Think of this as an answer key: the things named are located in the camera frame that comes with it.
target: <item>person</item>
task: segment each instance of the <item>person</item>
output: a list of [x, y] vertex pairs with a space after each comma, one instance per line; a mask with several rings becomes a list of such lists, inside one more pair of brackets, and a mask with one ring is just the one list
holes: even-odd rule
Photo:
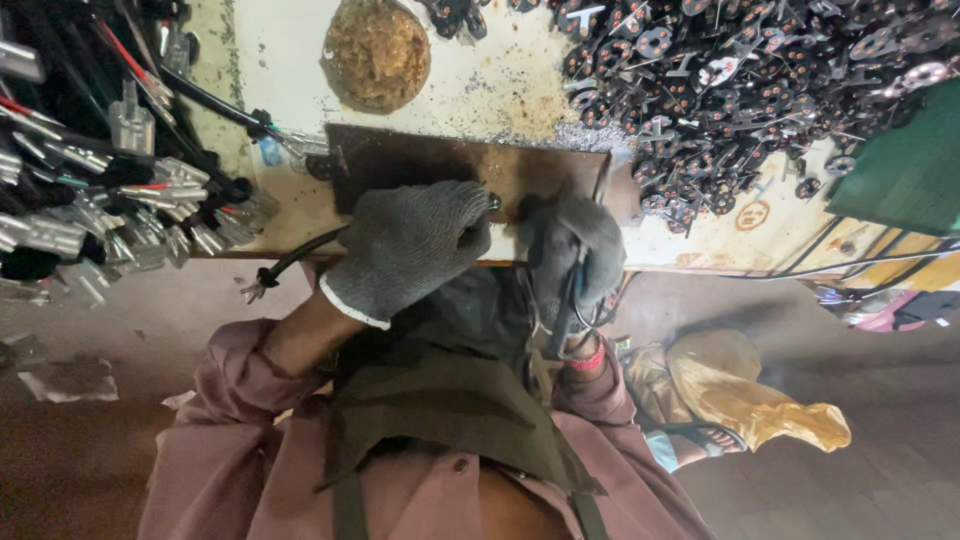
[[[651, 454], [596, 332], [567, 340], [544, 407], [522, 362], [500, 361], [504, 342], [525, 340], [488, 332], [458, 347], [446, 327], [401, 324], [470, 276], [491, 245], [487, 214], [477, 183], [370, 191], [339, 238], [348, 255], [309, 299], [281, 321], [216, 331], [196, 397], [156, 439], [139, 538], [713, 538]], [[625, 254], [591, 201], [562, 200], [540, 222], [530, 291], [549, 331], [577, 243], [584, 308], [619, 286]], [[464, 321], [520, 321], [484, 307], [497, 297], [484, 280], [497, 283], [468, 281], [446, 306]]]

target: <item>gray knit glove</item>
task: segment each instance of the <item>gray knit glove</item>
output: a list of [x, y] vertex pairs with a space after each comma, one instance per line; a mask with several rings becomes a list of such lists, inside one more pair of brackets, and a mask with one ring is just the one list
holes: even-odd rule
[[[610, 212], [589, 199], [564, 198], [524, 225], [521, 237], [530, 245], [534, 296], [540, 323], [552, 332], [560, 311], [560, 294], [567, 273], [577, 261], [577, 240], [587, 247], [584, 281], [577, 305], [589, 318], [593, 306], [616, 291], [623, 280], [623, 235]], [[582, 325], [571, 329], [584, 330]]]
[[487, 192], [476, 182], [368, 191], [338, 240], [347, 258], [321, 278], [330, 302], [381, 329], [490, 249]]

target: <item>red wristband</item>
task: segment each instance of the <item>red wristband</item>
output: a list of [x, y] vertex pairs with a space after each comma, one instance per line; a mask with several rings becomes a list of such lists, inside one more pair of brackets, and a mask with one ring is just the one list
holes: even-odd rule
[[607, 352], [604, 351], [603, 341], [601, 341], [599, 337], [596, 338], [596, 341], [597, 341], [597, 352], [593, 353], [593, 356], [591, 356], [589, 360], [577, 360], [577, 361], [568, 360], [566, 365], [569, 366], [570, 369], [575, 371], [589, 371], [591, 369], [600, 367], [600, 364], [603, 363], [603, 359], [604, 357], [606, 357]]

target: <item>workbench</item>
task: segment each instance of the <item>workbench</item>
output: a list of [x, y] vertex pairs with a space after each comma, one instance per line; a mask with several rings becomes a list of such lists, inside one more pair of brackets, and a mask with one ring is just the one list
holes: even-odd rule
[[[550, 181], [543, 177], [549, 167], [544, 172], [512, 160], [511, 148], [603, 153], [618, 142], [630, 143], [619, 128], [589, 131], [578, 126], [578, 114], [567, 105], [559, 71], [571, 42], [550, 30], [550, 11], [545, 7], [521, 14], [508, 9], [503, 0], [493, 0], [483, 9], [488, 36], [468, 43], [462, 37], [439, 37], [423, 5], [412, 0], [401, 3], [424, 21], [432, 64], [423, 91], [394, 113], [351, 110], [327, 84], [320, 58], [330, 18], [339, 5], [333, 0], [194, 4], [187, 30], [200, 38], [201, 52], [191, 78], [242, 109], [267, 110], [276, 125], [305, 133], [321, 132], [327, 124], [349, 124], [503, 145], [499, 151], [487, 152], [477, 169], [482, 181], [495, 184], [498, 194], [511, 200], [531, 185]], [[281, 204], [280, 214], [264, 234], [230, 252], [232, 257], [275, 258], [348, 222], [334, 209], [330, 185], [311, 177], [302, 162], [291, 160], [271, 140], [250, 144], [242, 129], [201, 108], [194, 110], [193, 119], [204, 146], [220, 153], [228, 174], [255, 180]], [[784, 173], [785, 154], [771, 156], [759, 169], [759, 188], [740, 194], [729, 215], [701, 215], [688, 238], [668, 231], [658, 217], [640, 213], [639, 193], [630, 171], [620, 171], [607, 205], [623, 230], [627, 266], [712, 274], [768, 273], [785, 267], [834, 217], [824, 212], [832, 182], [824, 163], [837, 154], [826, 140], [816, 143], [805, 156], [807, 176], [817, 176], [824, 183], [809, 200], [796, 197], [802, 179]], [[578, 168], [577, 174], [583, 183], [595, 179], [595, 172], [586, 166]], [[881, 225], [848, 219], [798, 270], [866, 257], [884, 230]], [[524, 258], [511, 223], [495, 223], [492, 236], [485, 260]], [[932, 249], [937, 243], [932, 237], [914, 236], [904, 247]], [[342, 251], [331, 244], [321, 253]], [[946, 268], [941, 274], [957, 275], [957, 257], [938, 261], [931, 268], [941, 262], [948, 263], [941, 265]], [[847, 285], [882, 282], [896, 271], [896, 264], [879, 265], [876, 270]], [[955, 278], [943, 282], [945, 279], [938, 280], [937, 288], [960, 287]]]

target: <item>red wire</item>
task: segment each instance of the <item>red wire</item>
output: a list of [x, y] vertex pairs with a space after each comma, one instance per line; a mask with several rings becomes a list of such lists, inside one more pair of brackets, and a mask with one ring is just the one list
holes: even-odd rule
[[14, 100], [4, 96], [0, 96], [0, 105], [6, 107], [7, 109], [13, 110], [14, 112], [19, 112], [25, 116], [30, 116], [33, 113], [32, 110], [27, 109], [19, 103], [16, 103]]
[[130, 65], [130, 69], [133, 70], [133, 74], [136, 75], [137, 79], [141, 81], [147, 81], [147, 74], [144, 73], [143, 68], [140, 67], [138, 63], [130, 56], [130, 53], [127, 52], [127, 49], [124, 48], [123, 43], [120, 42], [120, 39], [117, 39], [117, 36], [113, 33], [107, 23], [103, 20], [97, 19], [97, 23], [100, 25], [100, 29], [104, 31], [104, 34], [113, 41], [113, 45], [120, 51], [120, 55], [123, 56], [124, 60]]

